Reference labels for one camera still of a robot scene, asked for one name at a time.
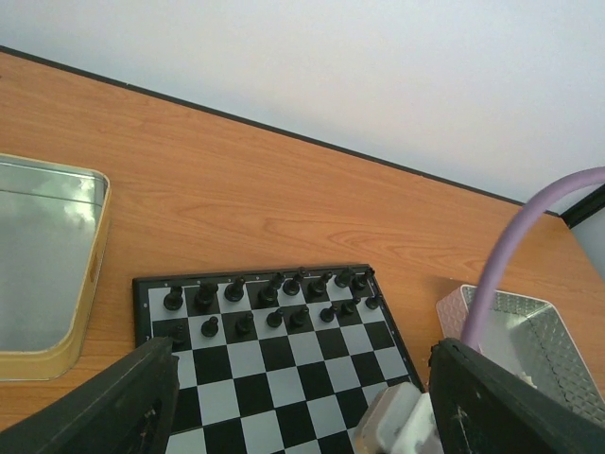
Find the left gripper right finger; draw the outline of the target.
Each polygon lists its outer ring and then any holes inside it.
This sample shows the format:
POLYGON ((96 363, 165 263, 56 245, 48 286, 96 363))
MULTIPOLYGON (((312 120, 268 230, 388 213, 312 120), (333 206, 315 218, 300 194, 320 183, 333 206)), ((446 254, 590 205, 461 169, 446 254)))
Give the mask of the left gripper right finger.
POLYGON ((445 453, 602 453, 604 428, 459 340, 431 348, 428 391, 445 453))

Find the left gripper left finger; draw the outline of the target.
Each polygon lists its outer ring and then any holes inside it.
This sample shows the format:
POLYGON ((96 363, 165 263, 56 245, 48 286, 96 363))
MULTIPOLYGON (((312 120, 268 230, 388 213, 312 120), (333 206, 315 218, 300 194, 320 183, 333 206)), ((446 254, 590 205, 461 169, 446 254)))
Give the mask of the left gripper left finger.
POLYGON ((3 453, 164 453, 177 397, 172 340, 154 338, 1 431, 3 453))

